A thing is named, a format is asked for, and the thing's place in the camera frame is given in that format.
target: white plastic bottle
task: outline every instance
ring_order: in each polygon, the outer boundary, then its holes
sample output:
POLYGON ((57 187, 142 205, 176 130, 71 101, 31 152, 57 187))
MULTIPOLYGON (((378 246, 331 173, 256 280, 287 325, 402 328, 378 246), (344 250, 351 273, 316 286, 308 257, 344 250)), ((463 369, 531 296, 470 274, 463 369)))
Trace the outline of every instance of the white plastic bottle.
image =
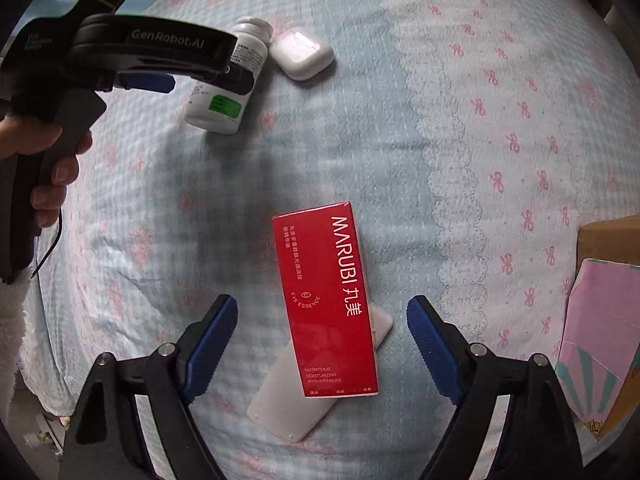
POLYGON ((184 120, 203 130, 234 134, 269 55, 273 27, 260 18, 239 18, 230 32, 238 38, 231 61, 250 71, 221 75, 215 86, 198 82, 191 93, 184 120))

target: bottle cap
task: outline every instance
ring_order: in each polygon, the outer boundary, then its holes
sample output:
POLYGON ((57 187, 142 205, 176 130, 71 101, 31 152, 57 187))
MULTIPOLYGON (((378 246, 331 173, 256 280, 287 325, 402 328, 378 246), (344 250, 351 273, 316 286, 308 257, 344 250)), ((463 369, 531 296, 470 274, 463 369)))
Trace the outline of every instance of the bottle cap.
POLYGON ((245 32, 255 36, 265 45, 269 46, 273 39, 273 27, 268 22, 253 16, 243 16, 236 20, 236 24, 231 27, 230 32, 245 32))

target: blue gripper pad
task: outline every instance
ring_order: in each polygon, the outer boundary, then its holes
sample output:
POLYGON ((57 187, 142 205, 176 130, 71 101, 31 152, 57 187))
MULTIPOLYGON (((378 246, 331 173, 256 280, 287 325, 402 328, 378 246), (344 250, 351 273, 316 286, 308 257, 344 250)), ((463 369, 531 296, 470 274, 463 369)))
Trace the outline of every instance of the blue gripper pad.
POLYGON ((188 404, 207 391, 237 323, 238 305, 229 296, 209 323, 187 362, 182 396, 188 404))
POLYGON ((161 73, 128 72, 120 74, 120 81, 126 89, 138 88, 162 94, 169 94, 175 88, 174 77, 161 73))
POLYGON ((407 304, 406 323, 438 391, 458 406, 465 395, 458 379, 458 361, 416 298, 407 304))

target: metal screw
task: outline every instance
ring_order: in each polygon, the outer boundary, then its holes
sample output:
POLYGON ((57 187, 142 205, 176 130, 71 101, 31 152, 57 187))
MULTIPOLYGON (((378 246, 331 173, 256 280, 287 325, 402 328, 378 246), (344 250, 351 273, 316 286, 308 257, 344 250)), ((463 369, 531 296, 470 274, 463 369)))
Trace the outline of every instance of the metal screw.
POLYGON ((98 366, 104 366, 109 362, 109 359, 111 359, 111 354, 109 352, 105 352, 98 355, 98 359, 96 360, 96 362, 98 363, 98 366))
POLYGON ((158 347, 158 353, 162 357, 167 357, 175 352, 175 345, 173 343, 162 343, 158 347))
POLYGON ((547 366, 549 364, 549 359, 547 359, 545 355, 535 354, 533 356, 533 362, 538 366, 547 366))
POLYGON ((475 355, 476 357, 480 357, 483 355, 486 355, 487 353, 487 349, 486 346, 484 346, 482 343, 473 343, 469 349, 471 350, 471 353, 473 355, 475 355))

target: green label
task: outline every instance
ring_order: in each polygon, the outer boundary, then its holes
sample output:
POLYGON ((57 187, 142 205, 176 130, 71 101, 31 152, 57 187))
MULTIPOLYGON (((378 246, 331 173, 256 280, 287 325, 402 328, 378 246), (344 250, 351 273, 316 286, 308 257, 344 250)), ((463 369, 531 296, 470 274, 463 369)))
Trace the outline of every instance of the green label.
POLYGON ((237 119, 238 115, 240 115, 240 110, 242 110, 242 105, 233 99, 217 94, 213 96, 209 110, 237 119))

